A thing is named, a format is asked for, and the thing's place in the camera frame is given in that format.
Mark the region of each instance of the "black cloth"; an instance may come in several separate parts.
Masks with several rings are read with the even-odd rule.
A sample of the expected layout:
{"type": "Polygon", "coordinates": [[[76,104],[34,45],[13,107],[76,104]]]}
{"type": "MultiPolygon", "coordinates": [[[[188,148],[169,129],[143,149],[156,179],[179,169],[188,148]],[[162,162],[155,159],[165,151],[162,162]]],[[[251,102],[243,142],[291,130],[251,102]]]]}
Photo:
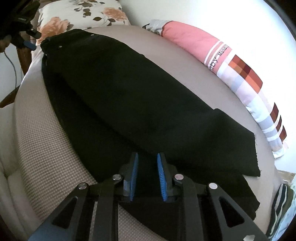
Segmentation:
{"type": "Polygon", "coordinates": [[[136,195],[160,195],[156,155],[195,182],[216,181],[251,217],[242,174],[260,176],[252,132],[113,38],[71,30],[42,42],[49,99],[82,163],[102,182],[139,152],[136,195]]]}

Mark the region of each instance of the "beige cushion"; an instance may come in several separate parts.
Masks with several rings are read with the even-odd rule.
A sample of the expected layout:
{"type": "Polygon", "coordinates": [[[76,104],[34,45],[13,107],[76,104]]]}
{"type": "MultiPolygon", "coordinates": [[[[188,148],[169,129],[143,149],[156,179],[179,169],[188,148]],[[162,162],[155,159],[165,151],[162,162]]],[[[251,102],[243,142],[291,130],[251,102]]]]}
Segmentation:
{"type": "Polygon", "coordinates": [[[18,168],[13,108],[13,104],[0,108],[0,170],[6,177],[18,168]]]}
{"type": "MultiPolygon", "coordinates": [[[[209,106],[223,110],[255,133],[258,165],[262,172],[260,178],[246,179],[261,203],[255,223],[265,232],[274,190],[274,157],[261,129],[232,91],[192,55],[140,27],[111,26],[88,31],[126,43],[175,77],[209,106]]],[[[33,64],[16,97],[15,117],[25,189],[36,214],[43,220],[79,182],[93,184],[95,181],[71,148],[51,107],[42,79],[42,52],[37,49],[33,55],[33,64]]],[[[123,219],[128,225],[123,226],[122,222],[119,225],[120,240],[134,240],[129,234],[131,230],[126,230],[127,226],[135,225],[134,221],[121,210],[119,220],[123,219]]],[[[133,231],[139,234],[142,232],[139,227],[137,223],[133,231]]]]}
{"type": "Polygon", "coordinates": [[[13,206],[8,181],[2,172],[0,172],[0,215],[17,239],[26,240],[28,238],[13,206]]]}
{"type": "Polygon", "coordinates": [[[35,214],[26,195],[20,170],[18,169],[11,174],[7,181],[13,206],[17,212],[17,216],[24,228],[24,231],[29,237],[31,233],[39,227],[41,220],[35,214]]]}

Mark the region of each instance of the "plaid pattern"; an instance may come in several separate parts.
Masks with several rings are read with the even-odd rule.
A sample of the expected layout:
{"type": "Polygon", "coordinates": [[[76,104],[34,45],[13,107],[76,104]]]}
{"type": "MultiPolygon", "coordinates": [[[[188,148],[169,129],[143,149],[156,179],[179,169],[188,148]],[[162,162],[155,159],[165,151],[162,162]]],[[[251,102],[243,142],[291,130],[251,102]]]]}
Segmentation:
{"type": "Polygon", "coordinates": [[[151,20],[145,28],[179,45],[215,73],[258,123],[274,157],[284,155],[287,133],[276,104],[266,97],[258,75],[228,45],[199,28],[176,21],[151,20]]]}
{"type": "MultiPolygon", "coordinates": [[[[253,96],[254,98],[259,97],[258,101],[262,101],[263,104],[260,105],[260,107],[264,108],[264,110],[258,110],[256,108],[257,106],[253,106],[253,104],[257,104],[258,102],[256,101],[255,103],[252,103],[252,100],[246,105],[246,107],[249,106],[251,114],[253,110],[256,110],[257,119],[264,119],[263,121],[258,121],[257,123],[262,128],[275,157],[280,156],[283,151],[283,141],[287,137],[287,133],[285,127],[282,124],[282,118],[279,114],[279,110],[276,104],[273,103],[273,105],[271,105],[271,103],[264,101],[266,97],[264,96],[264,93],[262,91],[262,80],[241,58],[239,58],[237,55],[234,55],[234,57],[228,63],[228,66],[231,67],[237,74],[239,74],[241,78],[243,78],[243,81],[240,82],[241,85],[244,81],[247,82],[248,85],[256,93],[255,95],[254,93],[250,93],[249,95],[253,96]]],[[[244,98],[244,95],[248,95],[248,93],[244,93],[244,95],[242,95],[239,91],[234,91],[234,93],[240,99],[244,98]]]]}

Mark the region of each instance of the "metal bolt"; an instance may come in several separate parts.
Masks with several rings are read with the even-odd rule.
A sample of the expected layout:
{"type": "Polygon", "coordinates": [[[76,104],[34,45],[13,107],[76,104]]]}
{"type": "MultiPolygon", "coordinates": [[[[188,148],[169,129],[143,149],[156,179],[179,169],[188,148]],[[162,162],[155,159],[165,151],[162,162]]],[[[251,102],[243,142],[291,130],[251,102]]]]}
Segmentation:
{"type": "Polygon", "coordinates": [[[183,180],[184,179],[184,176],[182,174],[176,174],[175,175],[175,179],[176,180],[183,180]]]}
{"type": "Polygon", "coordinates": [[[247,235],[243,241],[254,241],[255,235],[247,235]]]}
{"type": "Polygon", "coordinates": [[[210,189],[217,189],[218,188],[218,185],[216,183],[210,183],[209,184],[209,188],[210,189]]]}
{"type": "Polygon", "coordinates": [[[118,181],[118,180],[120,180],[121,179],[121,175],[120,174],[115,174],[115,175],[113,175],[113,180],[114,181],[118,181]]]}
{"type": "Polygon", "coordinates": [[[87,184],[86,184],[86,183],[80,183],[80,184],[78,185],[78,188],[79,188],[80,190],[86,189],[86,188],[87,188],[87,184]]]}

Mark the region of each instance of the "floral fabric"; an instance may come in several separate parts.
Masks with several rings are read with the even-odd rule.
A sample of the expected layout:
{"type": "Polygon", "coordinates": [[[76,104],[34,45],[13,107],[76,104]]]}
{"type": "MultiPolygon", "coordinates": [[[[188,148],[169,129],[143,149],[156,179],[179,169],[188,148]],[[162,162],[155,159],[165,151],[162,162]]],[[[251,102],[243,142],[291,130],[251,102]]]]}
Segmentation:
{"type": "Polygon", "coordinates": [[[60,0],[45,5],[39,13],[37,30],[42,36],[37,45],[47,37],[75,28],[130,25],[116,0],[60,0]]]}

